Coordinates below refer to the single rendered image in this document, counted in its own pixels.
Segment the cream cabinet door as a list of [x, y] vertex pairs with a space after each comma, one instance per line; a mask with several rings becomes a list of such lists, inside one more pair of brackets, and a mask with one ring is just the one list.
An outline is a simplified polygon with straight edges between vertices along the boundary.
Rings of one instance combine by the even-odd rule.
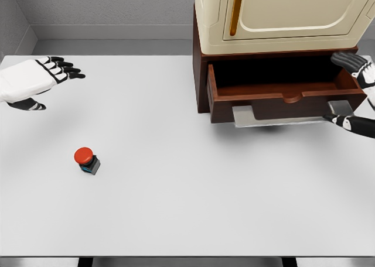
[[225, 40], [344, 36], [361, 22], [369, 0], [229, 0]]

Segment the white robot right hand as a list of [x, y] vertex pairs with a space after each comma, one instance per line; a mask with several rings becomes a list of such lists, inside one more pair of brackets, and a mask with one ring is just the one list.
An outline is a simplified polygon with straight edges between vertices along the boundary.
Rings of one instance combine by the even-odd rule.
[[[375, 111], [375, 64], [353, 53], [336, 52], [330, 60], [354, 77]], [[351, 133], [375, 139], [375, 119], [326, 114], [323, 118]]]

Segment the brown wooden drawer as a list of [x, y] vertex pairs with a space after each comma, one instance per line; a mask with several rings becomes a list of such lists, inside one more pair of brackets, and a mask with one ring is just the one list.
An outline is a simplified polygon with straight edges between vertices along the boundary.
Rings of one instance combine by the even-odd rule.
[[257, 120], [303, 118], [327, 114], [330, 101], [346, 100], [357, 109], [366, 99], [339, 67], [257, 70], [236, 61], [208, 66], [207, 94], [212, 123], [234, 122], [232, 108], [239, 106], [251, 106]]

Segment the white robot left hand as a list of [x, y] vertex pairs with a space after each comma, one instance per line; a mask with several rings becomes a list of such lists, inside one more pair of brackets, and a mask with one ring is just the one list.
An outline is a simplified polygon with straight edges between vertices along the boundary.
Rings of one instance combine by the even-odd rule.
[[46, 106], [32, 97], [74, 78], [85, 78], [73, 63], [57, 56], [29, 59], [0, 70], [0, 102], [24, 111], [41, 111]]

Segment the red button switch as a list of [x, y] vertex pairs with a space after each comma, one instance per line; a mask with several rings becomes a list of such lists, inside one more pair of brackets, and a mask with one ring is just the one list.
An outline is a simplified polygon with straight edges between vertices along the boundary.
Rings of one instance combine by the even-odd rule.
[[74, 153], [74, 160], [82, 171], [92, 175], [96, 175], [101, 165], [98, 157], [88, 147], [77, 149]]

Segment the cream cabinet body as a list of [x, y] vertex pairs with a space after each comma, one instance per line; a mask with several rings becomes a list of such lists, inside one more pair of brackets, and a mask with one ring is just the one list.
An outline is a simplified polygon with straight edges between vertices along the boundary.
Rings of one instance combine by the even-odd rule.
[[290, 37], [276, 39], [225, 40], [229, 0], [195, 0], [200, 45], [204, 54], [281, 52], [295, 50], [344, 49], [357, 45], [375, 18], [375, 0], [369, 0], [360, 14], [361, 22], [348, 35]]

